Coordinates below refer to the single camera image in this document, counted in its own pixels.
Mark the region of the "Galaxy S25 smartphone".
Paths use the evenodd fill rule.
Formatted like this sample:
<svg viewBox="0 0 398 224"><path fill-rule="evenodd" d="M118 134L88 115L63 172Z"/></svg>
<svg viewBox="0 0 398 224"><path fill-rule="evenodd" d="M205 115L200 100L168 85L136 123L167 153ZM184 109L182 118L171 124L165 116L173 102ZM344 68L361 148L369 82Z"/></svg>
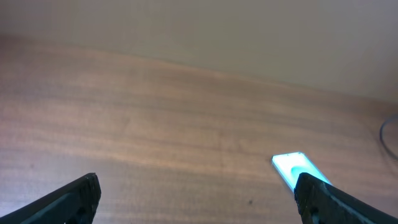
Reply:
<svg viewBox="0 0 398 224"><path fill-rule="evenodd" d="M294 192L299 175L303 172L331 184L318 167L302 152L273 155L271 162L292 192Z"/></svg>

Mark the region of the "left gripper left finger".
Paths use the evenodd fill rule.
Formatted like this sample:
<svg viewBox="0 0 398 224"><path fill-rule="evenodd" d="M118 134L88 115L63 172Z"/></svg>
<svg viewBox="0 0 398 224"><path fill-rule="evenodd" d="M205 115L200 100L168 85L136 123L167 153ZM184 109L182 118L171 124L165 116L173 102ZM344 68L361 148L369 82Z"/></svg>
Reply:
<svg viewBox="0 0 398 224"><path fill-rule="evenodd" d="M1 217L4 224L93 223L101 198L98 176L88 173Z"/></svg>

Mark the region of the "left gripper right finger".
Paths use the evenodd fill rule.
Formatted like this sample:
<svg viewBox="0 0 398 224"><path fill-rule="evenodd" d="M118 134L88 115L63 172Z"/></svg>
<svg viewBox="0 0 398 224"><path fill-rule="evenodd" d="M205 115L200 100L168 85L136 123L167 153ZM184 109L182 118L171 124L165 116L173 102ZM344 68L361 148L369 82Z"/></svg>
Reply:
<svg viewBox="0 0 398 224"><path fill-rule="evenodd" d="M397 218L306 172L298 177L294 198L303 224L397 224Z"/></svg>

